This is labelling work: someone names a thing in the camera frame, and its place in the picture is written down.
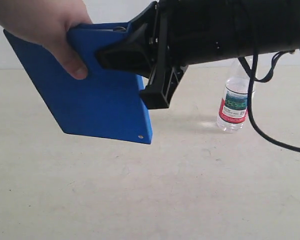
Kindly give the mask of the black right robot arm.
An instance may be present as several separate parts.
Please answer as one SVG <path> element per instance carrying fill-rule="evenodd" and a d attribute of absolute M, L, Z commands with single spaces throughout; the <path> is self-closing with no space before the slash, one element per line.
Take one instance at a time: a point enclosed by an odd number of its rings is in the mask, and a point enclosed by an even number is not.
<path fill-rule="evenodd" d="M 190 65 L 300 50 L 300 0 L 159 0 L 128 28 L 95 57 L 104 69 L 147 78 L 143 103 L 167 109 Z"/>

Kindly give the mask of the person's bare hand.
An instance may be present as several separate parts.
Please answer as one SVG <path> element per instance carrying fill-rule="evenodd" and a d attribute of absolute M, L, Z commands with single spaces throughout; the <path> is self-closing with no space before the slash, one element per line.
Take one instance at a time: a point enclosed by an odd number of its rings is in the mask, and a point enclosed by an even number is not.
<path fill-rule="evenodd" d="M 82 0 L 0 0 L 0 26 L 48 50 L 77 80 L 85 79 L 88 69 L 68 43 L 67 32 L 91 23 Z"/>

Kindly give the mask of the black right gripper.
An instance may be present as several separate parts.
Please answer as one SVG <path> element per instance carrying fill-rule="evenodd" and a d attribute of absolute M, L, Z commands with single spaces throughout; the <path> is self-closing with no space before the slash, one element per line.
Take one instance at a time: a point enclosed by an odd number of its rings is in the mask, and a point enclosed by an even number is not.
<path fill-rule="evenodd" d="M 127 37 L 94 55 L 103 69 L 150 75 L 140 97 L 149 110 L 167 109 L 188 66 L 240 55 L 242 15 L 239 0 L 152 1 L 128 22 Z M 158 17 L 156 54 L 150 38 Z"/>

